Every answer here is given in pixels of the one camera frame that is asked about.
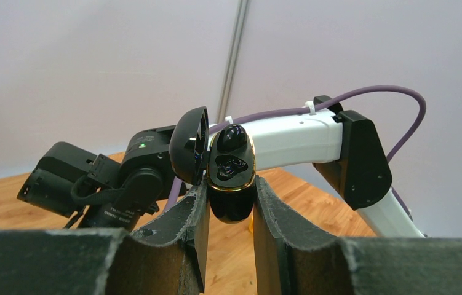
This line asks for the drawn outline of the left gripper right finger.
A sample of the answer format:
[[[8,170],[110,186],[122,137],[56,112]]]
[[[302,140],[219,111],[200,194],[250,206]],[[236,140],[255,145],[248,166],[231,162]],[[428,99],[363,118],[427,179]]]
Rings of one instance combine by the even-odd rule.
[[[256,187],[258,294],[462,294],[461,238],[337,237]]]

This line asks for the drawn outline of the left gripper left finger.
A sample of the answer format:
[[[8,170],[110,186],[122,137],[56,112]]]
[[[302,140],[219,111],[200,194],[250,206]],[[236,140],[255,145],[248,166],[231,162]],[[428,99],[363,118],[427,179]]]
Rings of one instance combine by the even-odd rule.
[[[133,232],[0,230],[0,294],[200,294],[207,183]]]

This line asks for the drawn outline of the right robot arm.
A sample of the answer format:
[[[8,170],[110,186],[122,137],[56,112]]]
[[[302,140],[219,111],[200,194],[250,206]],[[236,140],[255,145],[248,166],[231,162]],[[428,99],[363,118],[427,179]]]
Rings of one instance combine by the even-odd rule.
[[[131,231],[157,201],[172,208],[184,185],[207,183],[213,214],[249,217],[258,171],[311,163],[379,236],[419,237],[392,188],[389,161],[374,123],[345,111],[341,98],[317,96],[303,108],[266,111],[209,125],[206,107],[176,125],[143,130],[121,162],[70,143],[55,143],[20,189],[19,200],[79,227]]]

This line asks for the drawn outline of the black earbud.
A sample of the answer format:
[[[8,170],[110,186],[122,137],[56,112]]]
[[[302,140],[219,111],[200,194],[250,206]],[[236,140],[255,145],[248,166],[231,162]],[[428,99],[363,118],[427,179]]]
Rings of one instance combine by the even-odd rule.
[[[219,152],[232,152],[247,145],[248,136],[243,126],[227,125],[217,136],[216,149]]]

